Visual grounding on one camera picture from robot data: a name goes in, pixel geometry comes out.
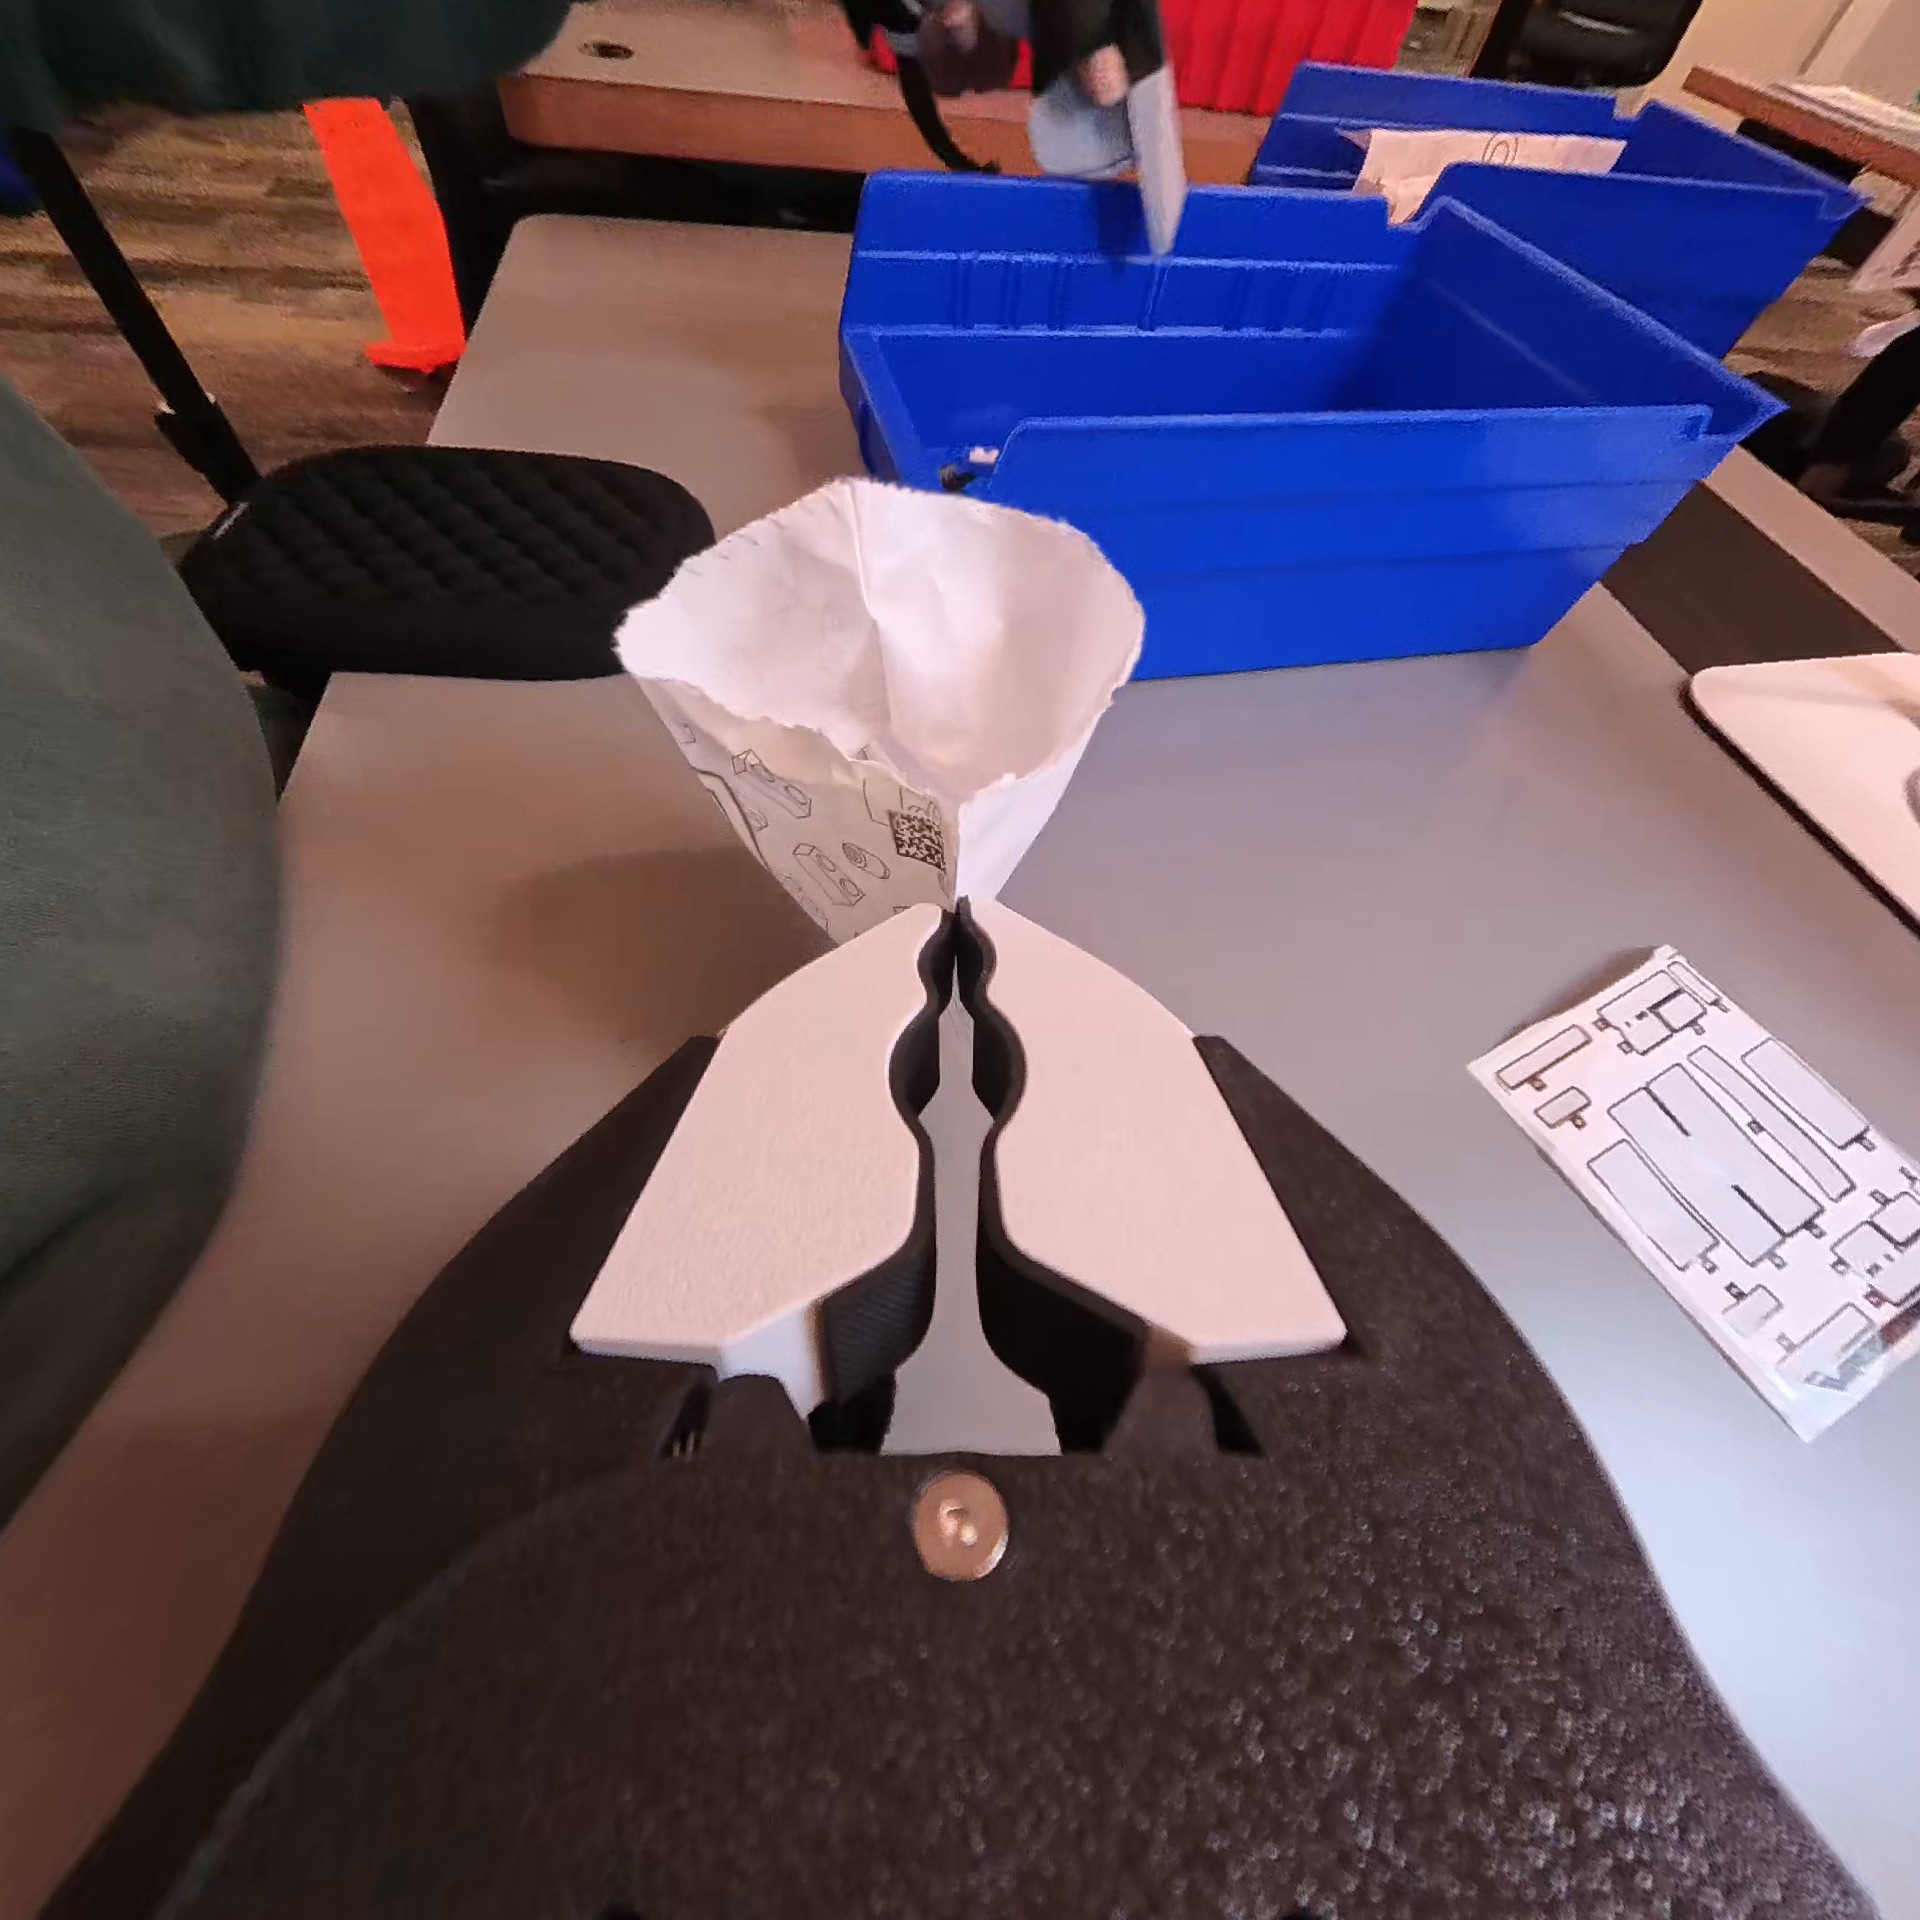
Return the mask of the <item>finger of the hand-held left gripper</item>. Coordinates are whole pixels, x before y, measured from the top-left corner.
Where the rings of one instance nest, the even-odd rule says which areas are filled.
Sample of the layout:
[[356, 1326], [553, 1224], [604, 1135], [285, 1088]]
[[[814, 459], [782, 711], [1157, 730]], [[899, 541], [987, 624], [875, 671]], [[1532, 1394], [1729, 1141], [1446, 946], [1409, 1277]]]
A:
[[1125, 95], [1125, 123], [1134, 150], [1146, 242], [1151, 255], [1169, 255], [1178, 245], [1188, 194], [1185, 120], [1171, 63], [1159, 63], [1132, 82]]

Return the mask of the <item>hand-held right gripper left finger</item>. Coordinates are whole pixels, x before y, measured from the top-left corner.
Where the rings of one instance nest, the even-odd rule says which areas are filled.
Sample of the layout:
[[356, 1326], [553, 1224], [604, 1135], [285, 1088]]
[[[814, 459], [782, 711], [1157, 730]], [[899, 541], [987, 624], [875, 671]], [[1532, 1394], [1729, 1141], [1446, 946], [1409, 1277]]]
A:
[[756, 997], [708, 1046], [569, 1341], [772, 1379], [819, 1448], [879, 1450], [937, 1288], [922, 1118], [950, 983], [954, 914], [909, 905]]

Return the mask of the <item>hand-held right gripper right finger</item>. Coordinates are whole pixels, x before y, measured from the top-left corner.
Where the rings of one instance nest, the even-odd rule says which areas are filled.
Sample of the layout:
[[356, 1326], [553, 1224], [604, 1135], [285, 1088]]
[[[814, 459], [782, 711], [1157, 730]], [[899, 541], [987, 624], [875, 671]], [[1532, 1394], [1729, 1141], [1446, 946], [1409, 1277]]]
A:
[[1141, 1379], [1334, 1352], [1349, 1328], [1201, 1037], [1005, 903], [963, 903], [955, 983], [990, 1115], [975, 1306], [1065, 1454]]

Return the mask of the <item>blue plastic bin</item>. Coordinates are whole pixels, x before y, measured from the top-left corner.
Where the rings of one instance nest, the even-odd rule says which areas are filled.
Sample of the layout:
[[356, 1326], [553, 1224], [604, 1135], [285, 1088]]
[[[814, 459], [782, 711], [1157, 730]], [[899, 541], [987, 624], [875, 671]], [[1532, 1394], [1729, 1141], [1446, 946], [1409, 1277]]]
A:
[[870, 474], [1067, 520], [1142, 681], [1525, 648], [1782, 402], [1451, 201], [882, 171], [842, 390]]
[[1470, 208], [1713, 354], [1732, 349], [1861, 205], [1854, 187], [1663, 102], [1622, 112], [1603, 91], [1334, 63], [1295, 67], [1247, 182], [1371, 198], [1353, 192], [1361, 158], [1343, 128], [1622, 137], [1604, 175], [1470, 175], [1423, 210]]

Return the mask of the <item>white printed paper bag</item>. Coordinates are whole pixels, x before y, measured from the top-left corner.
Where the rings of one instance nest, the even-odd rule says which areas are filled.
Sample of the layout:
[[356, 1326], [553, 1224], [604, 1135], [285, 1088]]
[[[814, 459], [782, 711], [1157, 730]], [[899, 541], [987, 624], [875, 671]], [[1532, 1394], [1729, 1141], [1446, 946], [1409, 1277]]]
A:
[[738, 843], [849, 943], [1002, 894], [1142, 639], [1067, 522], [838, 477], [686, 560], [615, 657]]

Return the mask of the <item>white sticker sheet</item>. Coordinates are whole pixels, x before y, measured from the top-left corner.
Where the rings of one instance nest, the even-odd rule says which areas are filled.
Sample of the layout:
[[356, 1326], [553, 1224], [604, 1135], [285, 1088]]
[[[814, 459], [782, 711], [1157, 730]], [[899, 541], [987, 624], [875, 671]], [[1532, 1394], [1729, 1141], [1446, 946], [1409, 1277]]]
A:
[[1915, 1153], [1677, 947], [1470, 1073], [1799, 1440], [1915, 1358]]

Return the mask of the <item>person's left forearm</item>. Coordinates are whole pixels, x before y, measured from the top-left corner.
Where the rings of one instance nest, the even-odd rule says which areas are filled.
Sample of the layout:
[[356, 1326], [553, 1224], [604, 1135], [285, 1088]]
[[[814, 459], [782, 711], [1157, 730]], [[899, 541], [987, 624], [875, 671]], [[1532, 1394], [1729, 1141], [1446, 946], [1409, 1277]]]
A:
[[5, 1], [2, 119], [276, 112], [413, 98], [540, 57], [569, 1]]

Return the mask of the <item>red ribbed bin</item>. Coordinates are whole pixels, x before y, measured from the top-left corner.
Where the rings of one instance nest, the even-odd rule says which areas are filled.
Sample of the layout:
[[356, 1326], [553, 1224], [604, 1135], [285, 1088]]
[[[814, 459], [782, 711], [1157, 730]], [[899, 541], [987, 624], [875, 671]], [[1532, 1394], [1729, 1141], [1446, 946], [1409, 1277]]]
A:
[[1281, 109], [1301, 63], [1390, 67], [1417, 1], [1162, 1], [1185, 106]]

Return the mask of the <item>wooden office table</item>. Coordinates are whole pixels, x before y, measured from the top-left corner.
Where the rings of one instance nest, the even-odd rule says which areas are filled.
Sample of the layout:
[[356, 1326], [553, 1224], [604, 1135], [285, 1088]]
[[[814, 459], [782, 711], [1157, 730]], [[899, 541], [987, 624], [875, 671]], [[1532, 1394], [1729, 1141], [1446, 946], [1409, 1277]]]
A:
[[1683, 77], [1683, 91], [1742, 120], [1850, 160], [1871, 175], [1908, 189], [1918, 187], [1915, 112], [1886, 106], [1866, 95], [1863, 104], [1835, 102], [1794, 82], [1751, 79], [1710, 63], [1693, 63]]
[[[505, 128], [541, 150], [849, 175], [945, 166], [908, 117], [891, 55], [859, 50], [842, 5], [573, 5], [495, 95]], [[1045, 175], [1027, 106], [1027, 86], [941, 102], [964, 154]], [[1182, 106], [1182, 120], [1188, 182], [1247, 175], [1260, 113]]]

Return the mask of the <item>orange post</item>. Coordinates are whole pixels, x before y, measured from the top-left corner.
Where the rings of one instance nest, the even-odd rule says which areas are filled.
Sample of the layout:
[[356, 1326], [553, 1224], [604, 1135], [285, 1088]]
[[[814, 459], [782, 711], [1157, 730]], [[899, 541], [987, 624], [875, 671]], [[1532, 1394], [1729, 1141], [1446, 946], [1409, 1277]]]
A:
[[433, 377], [454, 367], [467, 322], [435, 192], [383, 102], [305, 106], [326, 177], [387, 328], [365, 344], [375, 367]]

